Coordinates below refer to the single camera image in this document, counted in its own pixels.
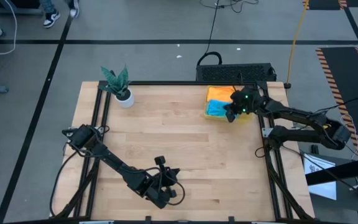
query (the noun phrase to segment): orange cloth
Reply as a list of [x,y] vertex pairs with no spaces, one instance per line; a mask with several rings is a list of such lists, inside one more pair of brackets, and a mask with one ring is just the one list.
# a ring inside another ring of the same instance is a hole
[[231,103],[231,94],[234,92],[233,86],[212,86],[208,89],[208,95],[206,101],[219,100],[223,102]]

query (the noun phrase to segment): wooden table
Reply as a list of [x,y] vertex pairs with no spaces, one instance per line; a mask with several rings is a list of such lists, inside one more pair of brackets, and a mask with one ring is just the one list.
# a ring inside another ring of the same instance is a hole
[[[73,126],[90,124],[98,82],[81,87]],[[178,180],[186,188],[186,199],[176,207],[158,209],[126,187],[121,176],[101,163],[93,206],[93,220],[193,220],[274,221],[265,160],[254,152],[262,146],[258,118],[227,123],[203,117],[206,86],[131,86],[135,104],[122,109],[112,98],[104,143],[130,166],[155,166],[154,157],[165,156],[166,166],[180,168]],[[270,97],[287,105],[283,83],[268,83]],[[101,121],[104,97],[98,121]],[[276,125],[292,127],[278,119]],[[295,142],[286,142],[298,150]],[[66,150],[64,160],[73,153]],[[308,186],[299,155],[282,149],[282,161],[289,191],[305,211],[314,216]],[[83,158],[75,156],[58,181],[53,209],[59,212],[78,188]],[[175,187],[178,198],[182,196]],[[278,190],[281,216],[285,217]],[[85,193],[81,213],[85,213]]]

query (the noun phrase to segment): towel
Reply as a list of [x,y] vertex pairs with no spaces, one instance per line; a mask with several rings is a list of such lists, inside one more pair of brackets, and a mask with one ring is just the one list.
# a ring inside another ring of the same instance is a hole
[[226,110],[223,106],[228,105],[228,102],[222,102],[219,100],[210,100],[206,109],[206,114],[210,116],[225,116]]
[[208,95],[206,101],[219,100],[222,102],[231,103],[231,94],[234,92],[233,86],[211,86],[208,88]]

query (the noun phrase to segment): black metal frame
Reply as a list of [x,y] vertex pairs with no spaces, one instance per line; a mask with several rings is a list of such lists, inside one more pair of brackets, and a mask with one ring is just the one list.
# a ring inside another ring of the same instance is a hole
[[[105,84],[105,81],[100,81],[99,84]],[[266,82],[258,82],[258,83],[238,83],[238,82],[186,82],[186,81],[137,81],[137,82],[132,82],[131,85],[249,85],[249,86],[254,86],[254,87],[261,87],[263,89],[263,93],[265,95],[269,95],[268,93],[268,89],[267,89],[267,84]],[[95,101],[95,106],[94,106],[94,111],[93,111],[93,117],[92,117],[92,121],[91,124],[92,125],[96,125],[97,123],[97,117],[98,117],[98,113],[99,113],[99,106],[100,106],[100,101],[101,101],[101,90],[98,90],[98,93],[96,94],[96,101]],[[103,109],[103,117],[102,117],[102,123],[101,126],[105,126],[106,125],[106,121],[107,121],[107,115],[108,115],[108,110],[109,110],[109,105],[110,105],[110,99],[111,99],[111,95],[108,93],[106,95],[106,101],[104,103],[104,109]],[[260,131],[262,133],[262,128],[265,127],[265,120],[264,117],[262,116],[258,116],[259,119],[259,126],[260,126]],[[268,125],[270,126],[270,128],[274,127],[274,120],[272,118],[268,118]],[[267,143],[262,140],[263,145],[264,145],[264,152],[265,152],[265,161],[266,161],[266,165],[267,165],[267,169],[268,169],[268,164],[272,162],[272,158],[270,156],[270,150],[267,147]],[[287,187],[287,184],[285,182],[285,174],[284,174],[284,169],[283,169],[283,163],[282,163],[282,158],[281,158],[281,154],[280,151],[275,151],[275,162],[277,165],[277,172],[280,176],[280,180],[284,183],[284,187]],[[88,173],[88,168],[89,168],[89,159],[85,158],[84,159],[84,165],[81,171],[81,182],[84,181],[87,173]],[[93,166],[99,166],[99,161],[95,160]],[[293,215],[292,215],[292,209],[290,204],[288,203],[288,200],[284,197],[283,201],[285,204],[285,213],[287,215],[286,218],[281,217],[280,214],[280,207],[278,204],[278,196],[277,196],[277,188],[276,188],[276,184],[273,181],[273,179],[271,178],[271,176],[268,175],[268,179],[269,179],[269,185],[270,185],[270,194],[272,197],[272,206],[273,206],[273,212],[275,215],[275,220],[276,222],[282,222],[282,223],[316,223],[318,221],[316,220],[298,220],[298,219],[293,219]],[[15,224],[27,224],[27,223],[64,223],[64,224],[68,224],[68,223],[79,223],[79,222],[83,222],[83,221],[91,221],[91,213],[92,213],[92,207],[93,207],[93,200],[94,200],[94,195],[96,193],[96,182],[97,182],[97,175],[95,176],[95,178],[92,180],[91,182],[91,187],[89,190],[89,198],[88,198],[88,203],[87,203],[87,207],[86,207],[86,215],[85,217],[80,217],[80,209],[81,209],[81,203],[82,203],[82,196],[80,197],[78,204],[75,208],[75,212],[73,214],[73,218],[57,218],[57,219],[51,219],[51,220],[38,220],[38,221],[30,221],[30,222],[17,222]],[[145,217],[145,220],[137,220],[137,221],[132,221],[132,220],[118,220],[118,221],[114,221],[115,224],[127,224],[127,223],[139,223],[139,224],[149,224],[149,223],[158,223],[158,224],[177,224],[177,223],[181,223],[179,221],[152,221],[152,217]],[[207,223],[212,223],[212,224],[221,224],[221,223],[230,223],[230,224],[240,224],[240,223],[255,223],[255,222],[237,222],[235,221],[234,217],[228,217],[228,221],[226,222],[210,222],[210,221],[205,221],[205,222],[201,222],[201,221],[197,221],[197,222],[193,222],[190,221],[188,223],[197,223],[197,224],[207,224]]]
[[[100,81],[99,82],[100,85],[105,85],[106,81]],[[131,85],[249,85],[249,86],[257,86],[256,83],[233,83],[233,82],[189,82],[189,81],[136,81],[136,82],[131,82]],[[264,82],[264,85],[262,87],[263,89],[263,93],[265,95],[269,95],[268,91],[267,91],[267,85]],[[108,109],[109,109],[109,102],[110,102],[110,94],[107,94],[106,96],[106,101],[104,104],[104,111],[103,111],[103,117],[102,117],[102,125],[101,126],[105,126],[106,125],[106,121],[107,121],[107,114],[108,114]],[[100,98],[101,98],[101,90],[98,90],[98,93],[96,95],[96,102],[95,102],[95,106],[94,106],[94,111],[93,111],[93,117],[92,117],[92,125],[95,126],[96,122],[97,122],[97,116],[98,116],[98,111],[99,111],[99,105],[100,105]],[[262,131],[262,128],[265,128],[265,121],[264,118],[262,116],[258,116],[259,119],[259,126],[260,126],[260,131]],[[268,119],[269,121],[269,126],[272,128],[274,127],[274,120],[272,118]],[[269,150],[267,149],[267,145],[264,142],[264,151],[265,151],[265,160],[266,160],[266,164],[268,164],[269,162],[271,162],[271,157],[269,154]],[[277,165],[277,169],[278,169],[278,174],[280,176],[281,181],[285,184],[285,187],[287,187],[287,184],[285,182],[285,174],[284,174],[284,169],[283,169],[283,164],[282,164],[282,159],[281,159],[281,154],[280,151],[275,151],[275,162]],[[89,158],[85,158],[84,159],[84,165],[81,171],[81,180],[80,183],[83,183],[86,174],[88,172],[88,166],[89,166]],[[94,166],[99,166],[99,161],[95,160],[94,162]],[[268,176],[269,179],[269,185],[270,185],[270,194],[272,196],[272,203],[273,203],[273,210],[274,210],[274,215],[275,215],[275,219],[279,219],[281,218],[280,215],[280,207],[278,205],[278,197],[277,197],[277,190],[276,190],[276,185],[275,182],[273,181],[273,179]],[[96,181],[97,181],[97,175],[95,177],[95,179],[92,181],[91,183],[91,188],[89,190],[89,198],[88,198],[88,203],[86,206],[86,218],[91,218],[91,213],[92,213],[92,207],[93,207],[93,199],[94,199],[94,195],[96,193]],[[284,200],[284,204],[285,204],[285,211],[286,211],[286,215],[287,218],[293,218],[292,215],[292,209],[290,204],[288,203],[286,198],[283,198]],[[75,208],[75,212],[74,212],[74,217],[79,217],[80,216],[80,209],[81,209],[81,203],[82,200],[80,200]]]

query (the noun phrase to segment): white paper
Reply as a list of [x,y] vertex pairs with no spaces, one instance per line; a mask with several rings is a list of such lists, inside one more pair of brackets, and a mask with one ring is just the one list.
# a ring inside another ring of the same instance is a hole
[[[305,154],[305,157],[317,163],[324,169],[328,169],[335,166],[335,163],[317,158],[315,156]],[[303,159],[303,160],[304,160],[303,165],[305,169],[305,174],[309,174],[321,170],[320,167],[314,165],[308,159]],[[317,184],[317,185],[309,186],[309,192],[312,194],[320,195],[322,197],[330,198],[332,200],[336,200],[336,182],[334,181],[325,184]]]

